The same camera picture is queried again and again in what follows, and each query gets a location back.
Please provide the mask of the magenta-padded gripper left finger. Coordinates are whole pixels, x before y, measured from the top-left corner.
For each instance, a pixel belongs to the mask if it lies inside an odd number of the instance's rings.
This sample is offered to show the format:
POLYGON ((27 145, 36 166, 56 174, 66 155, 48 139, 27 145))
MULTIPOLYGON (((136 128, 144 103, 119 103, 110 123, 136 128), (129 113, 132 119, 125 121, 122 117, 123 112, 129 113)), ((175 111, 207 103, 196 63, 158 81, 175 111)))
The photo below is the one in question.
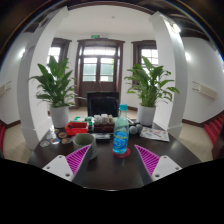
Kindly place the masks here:
POLYGON ((92 154, 91 146, 87 145, 67 156, 58 155, 43 170, 48 171, 77 185, 82 179, 92 154))

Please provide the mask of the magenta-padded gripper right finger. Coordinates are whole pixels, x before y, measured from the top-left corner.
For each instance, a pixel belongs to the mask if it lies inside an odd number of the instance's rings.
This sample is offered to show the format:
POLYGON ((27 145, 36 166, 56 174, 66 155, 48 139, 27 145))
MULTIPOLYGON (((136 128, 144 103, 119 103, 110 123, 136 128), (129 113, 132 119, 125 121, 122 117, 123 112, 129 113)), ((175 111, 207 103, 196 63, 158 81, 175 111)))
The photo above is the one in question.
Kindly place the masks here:
POLYGON ((139 145, 135 145, 135 152, 144 184, 181 170, 181 167, 167 155, 158 156, 139 145))

